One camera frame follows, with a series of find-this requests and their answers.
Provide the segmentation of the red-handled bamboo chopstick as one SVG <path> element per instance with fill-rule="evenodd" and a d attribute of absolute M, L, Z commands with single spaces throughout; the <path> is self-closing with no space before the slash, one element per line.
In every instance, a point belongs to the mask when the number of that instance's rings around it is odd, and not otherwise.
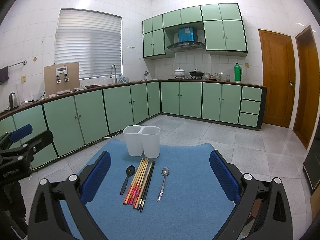
<path fill-rule="evenodd" d="M 136 208 L 138 207 L 138 202 L 139 202 L 139 200 L 140 200 L 140 195 L 141 195 L 141 193 L 142 193 L 142 186 L 143 186 L 143 183 L 144 183 L 145 174 L 146 174 L 148 165 L 149 165 L 149 159 L 146 158 L 146 163 L 145 163 L 144 171 L 143 171 L 143 173 L 142 173 L 142 179 L 141 179 L 141 181 L 140 181 L 139 188 L 138 188 L 138 190 L 137 190 L 136 198 L 135 198 L 134 205 L 133 205 L 133 208 L 134 208 L 134 209 L 136 209 Z"/>
<path fill-rule="evenodd" d="M 130 187 L 128 189 L 128 192 L 127 192 L 127 194 L 126 194 L 126 196 L 125 196 L 125 198 L 123 200 L 123 204 L 127 204 L 127 202 L 129 201 L 130 196 L 131 196 L 131 192 L 135 187 L 136 180 L 138 179 L 138 177 L 140 175 L 140 172 L 142 170 L 143 164 L 144 164 L 144 158 L 142 158 L 141 161 L 140 161 L 140 164 L 139 164 L 138 169 L 137 169 L 137 171 L 135 173 L 135 176 L 134 176 L 134 178 L 133 178 L 133 180 L 132 180 L 132 182 L 130 184 Z"/>
<path fill-rule="evenodd" d="M 128 201 L 128 203 L 129 203 L 130 205 L 132 205 L 133 202 L 134 202 L 134 200 L 135 200 L 135 196 L 136 196 L 137 190 L 138 190 L 138 188 L 139 188 L 140 181 L 141 181 L 141 179 L 142 179 L 142 173 L 143 173 L 143 171 L 144 171 L 145 163 L 146 163 L 146 158 L 144 159 L 144 164 L 143 164 L 142 170 L 141 170 L 141 172 L 140 172 L 140 175 L 139 175 L 138 179 L 136 180 L 135 187 L 134 187 L 134 189 L 133 189 L 132 192 L 131 192 L 131 196 L 130 196 L 130 199 L 129 199 L 129 201 Z"/>
<path fill-rule="evenodd" d="M 133 193 L 135 192 L 135 188 L 138 184 L 138 181 L 140 179 L 140 175 L 144 169 L 144 166 L 145 166 L 145 163 L 146 163 L 146 158 L 143 158 L 141 161 L 140 161 L 140 164 L 139 164 L 139 167 L 138 167 L 138 170 L 135 174 L 135 177 L 133 178 L 133 181 L 130 185 L 130 189 L 129 189 L 129 192 L 127 193 L 126 197 L 125 197 L 125 200 L 124 200 L 124 204 L 130 204 L 131 202 L 131 198 L 132 198 L 132 195 Z"/>

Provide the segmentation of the black chopstick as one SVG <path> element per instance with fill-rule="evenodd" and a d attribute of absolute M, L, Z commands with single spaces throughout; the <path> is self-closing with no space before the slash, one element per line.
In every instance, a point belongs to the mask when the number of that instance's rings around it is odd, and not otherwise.
<path fill-rule="evenodd" d="M 143 203 L 144 203 L 146 194 L 147 194 L 147 187 L 148 187 L 149 182 L 150 182 L 150 180 L 151 180 L 151 174 L 152 174 L 154 165 L 155 165 L 155 161 L 152 161 L 152 162 L 151 162 L 151 167 L 150 167 L 151 170 L 150 170 L 149 175 L 148 175 L 148 177 L 147 177 L 147 181 L 146 181 L 146 185 L 145 185 L 144 190 L 143 190 L 142 198 L 141 198 L 141 201 L 140 201 L 139 204 L 138 204 L 138 210 L 139 210 L 140 212 L 142 212 L 142 209 L 143 209 L 142 206 L 143 206 Z"/>
<path fill-rule="evenodd" d="M 148 190 L 149 190 L 149 187 L 150 187 L 150 183 L 151 183 L 151 180 L 150 180 L 150 182 L 149 182 L 149 185 L 148 185 L 148 187 L 147 187 L 147 194 L 148 194 Z"/>

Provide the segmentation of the chrome sink faucet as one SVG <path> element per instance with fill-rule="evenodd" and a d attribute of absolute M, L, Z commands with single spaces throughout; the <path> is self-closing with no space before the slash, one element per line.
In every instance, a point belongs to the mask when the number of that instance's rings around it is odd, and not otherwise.
<path fill-rule="evenodd" d="M 112 66 L 111 66 L 110 78 L 113 79 L 114 83 L 118 83 L 118 81 L 117 81 L 117 70 L 116 70 L 116 65 L 115 64 L 112 64 Z"/>

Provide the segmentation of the cardboard box with device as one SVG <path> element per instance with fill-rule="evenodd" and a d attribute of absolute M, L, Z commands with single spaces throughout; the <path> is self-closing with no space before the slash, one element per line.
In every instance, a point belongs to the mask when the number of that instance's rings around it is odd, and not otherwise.
<path fill-rule="evenodd" d="M 46 96 L 80 87 L 79 63 L 63 63 L 43 69 Z"/>

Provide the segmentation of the plain bamboo chopstick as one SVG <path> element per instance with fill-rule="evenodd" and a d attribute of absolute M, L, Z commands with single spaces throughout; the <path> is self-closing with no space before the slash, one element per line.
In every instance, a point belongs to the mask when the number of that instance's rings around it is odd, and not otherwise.
<path fill-rule="evenodd" d="M 138 202 L 136 204 L 136 209 L 137 210 L 140 208 L 140 205 L 141 205 L 141 202 L 142 202 L 142 196 L 143 196 L 143 193 L 144 193 L 144 190 L 145 190 L 148 178 L 149 178 L 149 174 L 150 174 L 151 168 L 152 168 L 152 164 L 150 164 L 150 166 L 149 166 L 148 172 L 147 172 L 147 174 L 145 176 L 145 180 L 144 180 L 143 185 L 142 185 L 142 190 L 141 190 L 141 192 L 139 194 L 139 197 L 138 197 Z"/>

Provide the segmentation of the steel electric kettle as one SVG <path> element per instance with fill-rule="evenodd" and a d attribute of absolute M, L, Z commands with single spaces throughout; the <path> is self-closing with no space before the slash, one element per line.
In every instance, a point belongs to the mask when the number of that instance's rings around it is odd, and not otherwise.
<path fill-rule="evenodd" d="M 14 92 L 11 92 L 9 94 L 9 106 L 10 106 L 11 110 L 13 110 L 19 106 L 17 96 Z"/>

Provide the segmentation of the black wok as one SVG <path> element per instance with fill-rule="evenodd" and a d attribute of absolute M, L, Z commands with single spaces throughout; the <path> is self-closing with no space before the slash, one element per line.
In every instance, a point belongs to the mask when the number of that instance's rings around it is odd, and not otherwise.
<path fill-rule="evenodd" d="M 189 72 L 191 78 L 193 80 L 197 80 L 197 79 L 202 79 L 202 77 L 204 76 L 204 72 L 198 70 L 197 68 L 191 72 Z"/>

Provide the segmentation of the blue table mat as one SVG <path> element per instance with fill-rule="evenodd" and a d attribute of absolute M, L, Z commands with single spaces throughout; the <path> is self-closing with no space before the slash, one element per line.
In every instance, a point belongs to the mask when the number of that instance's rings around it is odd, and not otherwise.
<path fill-rule="evenodd" d="M 103 149 L 111 166 L 86 207 L 108 239 L 212 239 L 234 209 L 210 167 L 210 144 L 162 145 L 143 211 L 123 204 L 120 191 L 140 158 L 115 139 Z"/>

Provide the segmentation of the white window blind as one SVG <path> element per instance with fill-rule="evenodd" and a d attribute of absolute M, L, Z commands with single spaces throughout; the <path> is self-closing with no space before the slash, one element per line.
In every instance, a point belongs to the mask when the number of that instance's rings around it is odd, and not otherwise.
<path fill-rule="evenodd" d="M 122 17 L 103 12 L 60 10 L 54 63 L 79 64 L 80 79 L 121 75 Z"/>

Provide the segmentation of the black appliance at right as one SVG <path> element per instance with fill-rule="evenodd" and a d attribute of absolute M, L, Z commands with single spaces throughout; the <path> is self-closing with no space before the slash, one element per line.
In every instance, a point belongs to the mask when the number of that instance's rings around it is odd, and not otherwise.
<path fill-rule="evenodd" d="M 311 194 L 319 185 L 319 139 L 315 139 L 312 143 L 310 151 L 303 163 L 304 170 L 310 183 Z"/>

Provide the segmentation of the green thermos jug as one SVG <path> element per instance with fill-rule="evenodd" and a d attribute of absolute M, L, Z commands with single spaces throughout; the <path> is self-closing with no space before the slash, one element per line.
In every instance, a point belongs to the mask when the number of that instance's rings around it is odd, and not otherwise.
<path fill-rule="evenodd" d="M 238 63 L 236 63 L 234 66 L 234 81 L 241 82 L 241 76 L 242 76 L 242 68 Z"/>

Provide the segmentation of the green upper wall cabinets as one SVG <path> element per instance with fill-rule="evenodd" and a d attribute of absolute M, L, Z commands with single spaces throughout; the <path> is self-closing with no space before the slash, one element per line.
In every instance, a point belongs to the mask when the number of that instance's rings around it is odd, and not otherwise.
<path fill-rule="evenodd" d="M 246 57 L 244 22 L 237 3 L 216 3 L 178 9 L 142 23 L 143 57 L 163 59 L 203 49 L 210 55 Z"/>

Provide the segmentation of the green lower kitchen cabinets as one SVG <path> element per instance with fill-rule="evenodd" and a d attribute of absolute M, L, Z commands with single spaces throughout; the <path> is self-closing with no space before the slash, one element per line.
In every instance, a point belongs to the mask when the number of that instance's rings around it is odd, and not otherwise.
<path fill-rule="evenodd" d="M 32 168 L 136 125 L 160 113 L 260 129 L 264 86 L 209 81 L 139 81 L 85 89 L 17 108 L 1 117 L 1 133 L 31 125 L 53 143 L 35 155 Z"/>

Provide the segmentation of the white double utensil holder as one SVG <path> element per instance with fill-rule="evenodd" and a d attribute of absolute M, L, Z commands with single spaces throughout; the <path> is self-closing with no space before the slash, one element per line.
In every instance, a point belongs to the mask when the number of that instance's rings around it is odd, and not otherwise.
<path fill-rule="evenodd" d="M 157 126 L 133 125 L 123 130 L 130 156 L 156 159 L 160 155 L 160 131 Z"/>

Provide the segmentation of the white cooking pot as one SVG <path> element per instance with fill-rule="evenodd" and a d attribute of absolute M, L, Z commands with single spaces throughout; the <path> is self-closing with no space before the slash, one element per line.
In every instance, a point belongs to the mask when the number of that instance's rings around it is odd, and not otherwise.
<path fill-rule="evenodd" d="M 178 67 L 174 73 L 175 79 L 185 79 L 185 71 Z"/>

